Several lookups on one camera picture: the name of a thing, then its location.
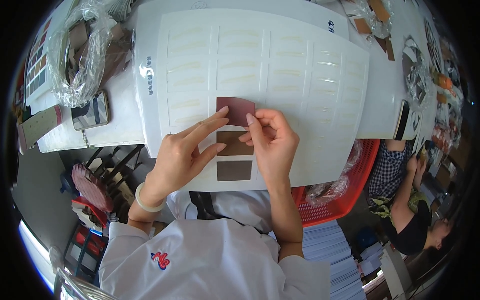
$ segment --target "black shirt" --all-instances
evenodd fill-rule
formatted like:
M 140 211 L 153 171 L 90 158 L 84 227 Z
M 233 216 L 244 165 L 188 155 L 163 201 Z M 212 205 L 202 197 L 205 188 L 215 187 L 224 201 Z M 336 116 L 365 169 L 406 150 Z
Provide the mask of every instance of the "black shirt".
M 419 201 L 417 213 L 400 233 L 396 232 L 390 218 L 381 218 L 385 234 L 395 248 L 405 255 L 414 255 L 423 250 L 431 221 L 427 203 L 423 200 Z

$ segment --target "woman's left hand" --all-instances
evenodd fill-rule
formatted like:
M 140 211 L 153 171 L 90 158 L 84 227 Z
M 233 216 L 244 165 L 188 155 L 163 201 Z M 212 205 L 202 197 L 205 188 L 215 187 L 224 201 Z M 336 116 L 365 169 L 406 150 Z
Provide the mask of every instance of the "woman's left hand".
M 155 167 L 147 174 L 145 185 L 140 191 L 140 198 L 145 205 L 160 205 L 163 198 L 189 183 L 225 148 L 225 144 L 216 143 L 200 153 L 198 144 L 228 123 L 225 118 L 227 113 L 228 107 L 225 106 L 204 121 L 163 138 Z

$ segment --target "hand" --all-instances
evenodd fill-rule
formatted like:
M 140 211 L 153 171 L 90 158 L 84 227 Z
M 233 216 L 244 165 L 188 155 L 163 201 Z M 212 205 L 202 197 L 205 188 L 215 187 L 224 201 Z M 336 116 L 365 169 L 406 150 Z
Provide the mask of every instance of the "hand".
M 427 168 L 427 160 L 425 159 L 423 163 L 418 160 L 417 161 L 417 170 L 415 172 L 415 177 L 413 178 L 413 187 L 418 191 L 420 189 L 421 180 L 423 178 L 423 173 Z
M 209 134 L 228 123 L 224 118 L 228 107 L 192 127 L 177 133 L 167 134 L 160 146 L 155 167 L 146 176 L 140 198 L 145 205 L 156 207 L 170 193 L 179 190 L 200 174 L 204 167 L 226 144 L 208 146 L 201 154 L 198 144 Z
M 412 155 L 412 157 L 407 162 L 407 172 L 415 174 L 416 171 L 417 171 L 417 158 L 415 157 L 415 155 Z
M 259 109 L 254 117 L 247 114 L 249 132 L 239 137 L 241 142 L 253 145 L 257 164 L 267 188 L 287 184 L 299 136 L 290 128 L 282 112 Z

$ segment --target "white bangle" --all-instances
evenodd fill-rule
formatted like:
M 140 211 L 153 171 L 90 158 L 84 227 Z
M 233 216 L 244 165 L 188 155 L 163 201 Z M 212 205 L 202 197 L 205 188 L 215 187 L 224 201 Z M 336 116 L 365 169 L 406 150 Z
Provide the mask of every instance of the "white bangle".
M 142 187 L 144 187 L 145 185 L 145 182 L 142 182 L 138 185 L 137 187 L 137 190 L 135 191 L 135 200 L 137 200 L 137 203 L 138 205 L 145 211 L 149 212 L 149 213 L 156 213 L 156 212 L 159 212 L 162 210 L 162 208 L 165 206 L 165 200 L 162 201 L 162 204 L 160 204 L 159 206 L 157 207 L 149 207 L 149 206 L 146 206 L 141 200 L 140 200 L 140 190 L 142 189 Z

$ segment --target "color chart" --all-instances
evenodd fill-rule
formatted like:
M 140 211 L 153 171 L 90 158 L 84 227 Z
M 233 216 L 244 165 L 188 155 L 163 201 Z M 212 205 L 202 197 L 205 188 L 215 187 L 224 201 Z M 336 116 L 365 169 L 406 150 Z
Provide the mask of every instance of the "color chart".
M 47 30 L 50 26 L 51 18 L 47 20 L 43 29 L 36 35 L 27 65 L 27 73 L 25 77 L 25 98 L 27 99 L 34 91 L 45 83 L 47 52 L 46 37 Z

